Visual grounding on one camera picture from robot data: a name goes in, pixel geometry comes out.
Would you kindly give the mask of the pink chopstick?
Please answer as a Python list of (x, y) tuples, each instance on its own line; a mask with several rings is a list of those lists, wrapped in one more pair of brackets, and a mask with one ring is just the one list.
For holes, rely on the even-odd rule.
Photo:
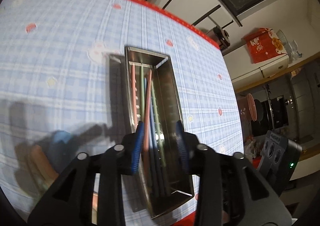
[(131, 66), (131, 92), (132, 92), (132, 112), (133, 112), (133, 121), (135, 128), (138, 124), (137, 119), (137, 107), (136, 107), (136, 77), (135, 77), (136, 71), (135, 66)]
[(144, 140), (143, 140), (143, 166), (145, 179), (149, 174), (149, 126), (150, 126), (150, 101), (151, 101), (152, 70), (146, 75), (145, 110), (144, 110)]

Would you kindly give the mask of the black metal rack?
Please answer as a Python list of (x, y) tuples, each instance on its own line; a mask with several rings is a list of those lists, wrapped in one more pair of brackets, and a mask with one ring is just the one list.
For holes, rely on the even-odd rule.
[(214, 27), (221, 27), (224, 29), (234, 22), (233, 16), (223, 6), (218, 4), (199, 17), (192, 25), (198, 30), (206, 33)]

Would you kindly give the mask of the pink spoon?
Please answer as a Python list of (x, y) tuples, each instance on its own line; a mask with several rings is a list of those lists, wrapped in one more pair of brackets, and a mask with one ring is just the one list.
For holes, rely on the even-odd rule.
[(51, 166), (48, 158), (39, 145), (34, 145), (30, 150), (30, 158), (35, 167), (40, 172), (44, 184), (49, 188), (58, 178), (59, 174)]

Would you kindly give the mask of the blue spoon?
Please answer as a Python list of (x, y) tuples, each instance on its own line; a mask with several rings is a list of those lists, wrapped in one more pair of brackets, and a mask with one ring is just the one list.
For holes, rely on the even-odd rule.
[(74, 158), (73, 135), (67, 131), (56, 131), (52, 134), (47, 158), (53, 169), (61, 173)]

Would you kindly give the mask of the brown rice cooker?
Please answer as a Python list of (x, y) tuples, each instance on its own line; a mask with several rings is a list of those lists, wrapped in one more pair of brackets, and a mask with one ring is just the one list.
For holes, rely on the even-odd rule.
[(220, 26), (213, 28), (213, 34), (213, 40), (217, 42), (220, 50), (227, 49), (231, 45), (229, 41), (229, 34)]

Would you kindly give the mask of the steel utensil tray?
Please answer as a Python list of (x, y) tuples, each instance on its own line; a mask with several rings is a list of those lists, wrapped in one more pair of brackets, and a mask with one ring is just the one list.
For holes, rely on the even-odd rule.
[(194, 197), (193, 180), (191, 176), (184, 173), (181, 168), (176, 143), (176, 122), (179, 120), (181, 120), (181, 122), (183, 121), (180, 99), (170, 56), (132, 46), (126, 46), (124, 53), (124, 91), (128, 104), (129, 129), (131, 131), (136, 129), (132, 112), (131, 66), (134, 65), (136, 71), (136, 107), (138, 122), (142, 121), (140, 115), (140, 67), (144, 67), (144, 92), (146, 88), (146, 75), (150, 69), (152, 70), (152, 81), (155, 88), (158, 114), (164, 135), (164, 152), (167, 162), (166, 167), (162, 167), (161, 164), (165, 197), (154, 197), (152, 194), (150, 166), (148, 180), (146, 180), (143, 166), (143, 152), (140, 156), (138, 182), (146, 209), (150, 217), (156, 219), (157, 217), (173, 212)]

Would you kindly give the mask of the red cloth on refrigerator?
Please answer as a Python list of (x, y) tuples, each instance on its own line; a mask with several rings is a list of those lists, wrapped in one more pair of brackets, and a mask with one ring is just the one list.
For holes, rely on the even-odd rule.
[(254, 64), (287, 54), (281, 40), (271, 28), (258, 28), (255, 32), (244, 36), (243, 40)]

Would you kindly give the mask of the white refrigerator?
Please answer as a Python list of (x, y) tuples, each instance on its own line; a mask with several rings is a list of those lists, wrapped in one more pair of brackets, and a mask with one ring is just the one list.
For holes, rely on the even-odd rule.
[(265, 78), (270, 78), (276, 73), (283, 71), (289, 66), (289, 57), (287, 54), (276, 57), (275, 60), (267, 60), (266, 64), (243, 65), (244, 71), (240, 70), (231, 78), (234, 90), (241, 89), (248, 85), (260, 82)]

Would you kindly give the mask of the brown trash bin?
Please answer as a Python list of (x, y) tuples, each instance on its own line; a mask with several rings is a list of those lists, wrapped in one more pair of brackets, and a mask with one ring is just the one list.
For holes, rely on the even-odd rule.
[(257, 110), (253, 96), (248, 93), (245, 97), (237, 99), (240, 119), (242, 121), (256, 121)]

